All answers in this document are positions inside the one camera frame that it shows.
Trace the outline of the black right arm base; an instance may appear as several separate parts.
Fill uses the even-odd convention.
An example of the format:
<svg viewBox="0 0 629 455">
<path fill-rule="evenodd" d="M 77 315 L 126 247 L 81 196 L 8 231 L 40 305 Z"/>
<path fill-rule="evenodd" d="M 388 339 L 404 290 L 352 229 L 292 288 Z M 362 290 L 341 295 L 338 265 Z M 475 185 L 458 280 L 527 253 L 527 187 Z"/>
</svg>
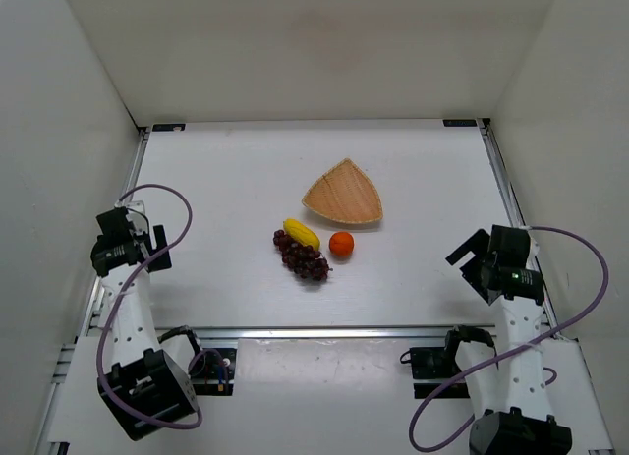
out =
<svg viewBox="0 0 629 455">
<path fill-rule="evenodd" d="M 399 362 L 411 368 L 414 398 L 425 399 L 439 384 L 459 373 L 456 352 L 462 343 L 472 342 L 495 351 L 489 332 L 479 327 L 457 325 L 447 332 L 441 347 L 411 347 L 404 352 Z"/>
</svg>

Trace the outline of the yellow fake banana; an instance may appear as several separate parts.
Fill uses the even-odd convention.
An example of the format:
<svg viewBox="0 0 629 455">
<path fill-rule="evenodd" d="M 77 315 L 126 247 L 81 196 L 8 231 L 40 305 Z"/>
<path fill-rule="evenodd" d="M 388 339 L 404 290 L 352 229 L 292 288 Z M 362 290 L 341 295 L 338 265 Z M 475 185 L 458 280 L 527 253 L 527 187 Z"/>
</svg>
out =
<svg viewBox="0 0 629 455">
<path fill-rule="evenodd" d="M 320 239 L 309 229 L 306 225 L 300 221 L 288 218 L 283 222 L 283 229 L 287 235 L 289 235 L 296 242 L 304 247 L 311 247 L 314 251 L 318 251 L 320 248 Z"/>
</svg>

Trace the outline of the orange fake orange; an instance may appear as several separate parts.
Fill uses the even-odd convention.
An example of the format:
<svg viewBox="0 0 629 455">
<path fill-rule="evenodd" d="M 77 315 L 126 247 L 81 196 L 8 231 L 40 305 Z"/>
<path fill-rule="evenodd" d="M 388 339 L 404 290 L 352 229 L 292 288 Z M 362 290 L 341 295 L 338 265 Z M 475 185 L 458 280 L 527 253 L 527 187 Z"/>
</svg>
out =
<svg viewBox="0 0 629 455">
<path fill-rule="evenodd" d="M 334 233 L 329 241 L 328 248 L 330 252 L 337 257 L 348 257 L 352 254 L 355 247 L 353 236 L 349 232 L 339 231 Z"/>
</svg>

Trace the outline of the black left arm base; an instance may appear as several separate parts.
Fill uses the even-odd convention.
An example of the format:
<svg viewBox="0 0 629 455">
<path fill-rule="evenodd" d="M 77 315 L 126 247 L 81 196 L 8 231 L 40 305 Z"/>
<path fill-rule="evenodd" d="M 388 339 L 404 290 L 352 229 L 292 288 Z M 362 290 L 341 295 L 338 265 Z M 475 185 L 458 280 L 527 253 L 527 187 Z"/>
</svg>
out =
<svg viewBox="0 0 629 455">
<path fill-rule="evenodd" d="M 161 333 L 157 340 L 170 357 L 188 373 L 198 396 L 233 395 L 236 348 L 210 349 L 189 326 L 169 329 Z"/>
</svg>

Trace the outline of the dark red fake grapes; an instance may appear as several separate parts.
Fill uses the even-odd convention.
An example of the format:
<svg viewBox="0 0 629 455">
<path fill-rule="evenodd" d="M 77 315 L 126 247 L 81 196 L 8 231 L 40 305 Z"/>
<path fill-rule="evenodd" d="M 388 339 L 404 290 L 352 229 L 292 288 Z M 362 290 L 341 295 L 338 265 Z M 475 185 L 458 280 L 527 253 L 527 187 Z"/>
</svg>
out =
<svg viewBox="0 0 629 455">
<path fill-rule="evenodd" d="M 312 246 L 304 246 L 283 230 L 273 234 L 273 244 L 282 263 L 304 280 L 324 281 L 333 268 L 327 259 Z"/>
</svg>

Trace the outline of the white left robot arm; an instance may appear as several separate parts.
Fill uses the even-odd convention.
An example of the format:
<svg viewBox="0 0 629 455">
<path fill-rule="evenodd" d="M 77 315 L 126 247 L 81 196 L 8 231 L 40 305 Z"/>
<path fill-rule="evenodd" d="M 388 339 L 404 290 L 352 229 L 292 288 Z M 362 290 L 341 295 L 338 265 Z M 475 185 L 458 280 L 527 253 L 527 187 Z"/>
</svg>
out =
<svg viewBox="0 0 629 455">
<path fill-rule="evenodd" d="M 101 280 L 104 317 L 111 319 L 103 332 L 100 362 L 111 390 L 97 383 L 99 395 L 123 431 L 138 441 L 158 427 L 115 403 L 120 399 L 134 410 L 165 423 L 194 414 L 199 405 L 184 357 L 159 341 L 149 301 L 150 274 L 172 267 L 169 254 L 146 269 L 137 268 L 167 246 L 164 227 L 152 226 L 141 200 L 96 216 L 100 234 L 92 247 L 92 267 Z"/>
</svg>

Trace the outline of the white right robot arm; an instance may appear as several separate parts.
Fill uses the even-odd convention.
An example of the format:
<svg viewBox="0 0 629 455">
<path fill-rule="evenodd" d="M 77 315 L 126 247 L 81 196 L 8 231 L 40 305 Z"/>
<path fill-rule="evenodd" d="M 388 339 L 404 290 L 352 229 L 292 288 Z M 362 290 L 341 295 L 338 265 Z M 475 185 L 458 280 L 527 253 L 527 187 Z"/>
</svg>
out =
<svg viewBox="0 0 629 455">
<path fill-rule="evenodd" d="M 479 230 L 447 257 L 490 306 L 495 338 L 458 326 L 450 333 L 465 372 L 475 420 L 473 454 L 567 454 L 570 428 L 560 425 L 546 391 L 542 333 L 543 278 L 528 267 L 529 234 L 495 225 Z"/>
</svg>

